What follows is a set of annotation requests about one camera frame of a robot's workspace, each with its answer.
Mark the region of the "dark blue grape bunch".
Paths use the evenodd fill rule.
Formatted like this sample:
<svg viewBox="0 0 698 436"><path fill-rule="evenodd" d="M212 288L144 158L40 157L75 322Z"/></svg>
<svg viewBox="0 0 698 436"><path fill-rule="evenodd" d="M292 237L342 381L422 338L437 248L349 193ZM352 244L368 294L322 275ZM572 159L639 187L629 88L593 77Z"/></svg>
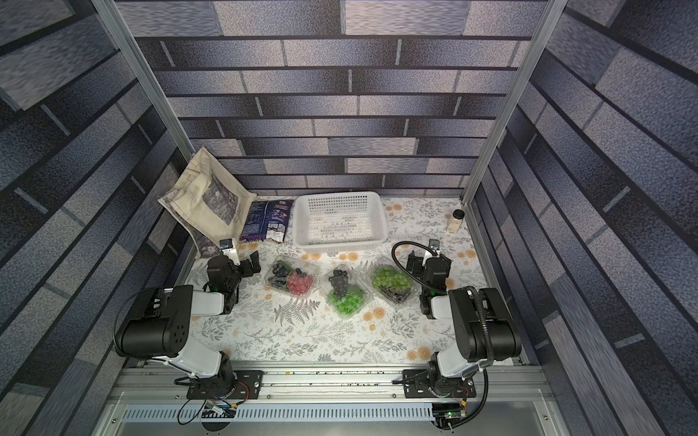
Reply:
<svg viewBox="0 0 698 436"><path fill-rule="evenodd" d="M267 283L273 288L285 290L287 288L288 277L293 272L294 269L287 263L283 261L275 262L271 267Z"/></svg>

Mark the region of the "dark purple grape bunch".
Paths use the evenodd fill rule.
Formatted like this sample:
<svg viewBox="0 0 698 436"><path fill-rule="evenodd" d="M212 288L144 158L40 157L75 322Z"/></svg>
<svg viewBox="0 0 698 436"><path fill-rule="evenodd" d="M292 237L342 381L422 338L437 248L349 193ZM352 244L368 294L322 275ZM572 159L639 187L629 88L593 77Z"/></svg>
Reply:
<svg viewBox="0 0 698 436"><path fill-rule="evenodd" d="M413 290L408 288L382 287L381 293L393 304L402 304L409 299Z"/></svg>

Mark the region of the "small dark grape bunch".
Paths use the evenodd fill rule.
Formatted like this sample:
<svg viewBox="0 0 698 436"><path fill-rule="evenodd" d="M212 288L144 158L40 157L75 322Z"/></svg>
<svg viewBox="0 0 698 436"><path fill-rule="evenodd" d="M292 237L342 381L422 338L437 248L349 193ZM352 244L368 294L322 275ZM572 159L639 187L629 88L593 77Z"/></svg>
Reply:
<svg viewBox="0 0 698 436"><path fill-rule="evenodd" d="M334 298L338 300L345 298L349 287L349 272L340 269L333 270L328 281L333 288Z"/></svg>

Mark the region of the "bright green grape bunch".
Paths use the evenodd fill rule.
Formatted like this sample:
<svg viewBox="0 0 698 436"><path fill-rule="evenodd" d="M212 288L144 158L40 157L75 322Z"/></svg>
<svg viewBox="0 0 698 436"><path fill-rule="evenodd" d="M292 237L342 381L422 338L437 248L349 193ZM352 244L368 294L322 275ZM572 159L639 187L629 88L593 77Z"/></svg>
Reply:
<svg viewBox="0 0 698 436"><path fill-rule="evenodd" d="M356 288L349 290L344 297L338 298L334 292L331 292L328 294L327 300L341 316L352 316L365 305L366 293L360 288Z"/></svg>

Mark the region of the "clear plastic clamshell container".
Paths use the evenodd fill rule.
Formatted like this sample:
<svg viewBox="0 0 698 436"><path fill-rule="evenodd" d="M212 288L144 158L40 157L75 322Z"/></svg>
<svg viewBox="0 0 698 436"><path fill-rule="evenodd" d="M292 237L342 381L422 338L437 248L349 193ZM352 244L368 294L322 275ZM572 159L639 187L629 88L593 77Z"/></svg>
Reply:
<svg viewBox="0 0 698 436"><path fill-rule="evenodd" d="M307 298L316 290L320 272L315 263L280 255L272 262L264 285L294 298Z"/></svg>

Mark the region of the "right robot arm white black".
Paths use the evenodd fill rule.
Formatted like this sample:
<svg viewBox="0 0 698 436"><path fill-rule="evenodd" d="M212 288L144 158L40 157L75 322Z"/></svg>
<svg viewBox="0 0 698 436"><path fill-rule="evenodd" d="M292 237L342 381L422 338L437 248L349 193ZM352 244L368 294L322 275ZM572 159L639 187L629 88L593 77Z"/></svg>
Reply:
<svg viewBox="0 0 698 436"><path fill-rule="evenodd" d="M425 370L405 370L400 381L410 398L474 398L474 376L495 362L516 357L522 342L496 288L471 285L449 291L451 260L409 254L406 270L421 285L420 309L427 319L449 321L454 343L434 352Z"/></svg>

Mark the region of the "red grape bunch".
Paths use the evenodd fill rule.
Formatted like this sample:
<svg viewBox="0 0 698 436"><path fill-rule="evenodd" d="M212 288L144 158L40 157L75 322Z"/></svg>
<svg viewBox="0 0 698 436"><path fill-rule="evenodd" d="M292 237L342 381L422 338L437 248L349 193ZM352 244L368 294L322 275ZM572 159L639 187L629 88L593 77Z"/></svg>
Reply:
<svg viewBox="0 0 698 436"><path fill-rule="evenodd" d="M288 277L287 290L295 296L307 296L314 286L314 276L312 274L298 274L292 272Z"/></svg>

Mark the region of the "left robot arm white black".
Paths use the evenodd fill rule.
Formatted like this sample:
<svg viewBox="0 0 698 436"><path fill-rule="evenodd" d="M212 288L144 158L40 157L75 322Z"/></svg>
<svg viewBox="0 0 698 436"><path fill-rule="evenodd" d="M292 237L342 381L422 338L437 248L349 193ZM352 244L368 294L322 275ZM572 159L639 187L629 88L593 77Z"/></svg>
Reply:
<svg viewBox="0 0 698 436"><path fill-rule="evenodd" d="M143 289L129 298L133 305L115 328L117 353L183 372L174 383L188 389L189 400L257 399L262 373L237 374L225 352L194 338L190 324L195 316L230 314L238 304L241 281L260 272L258 252L239 263L221 254L208 261L203 291L192 285Z"/></svg>

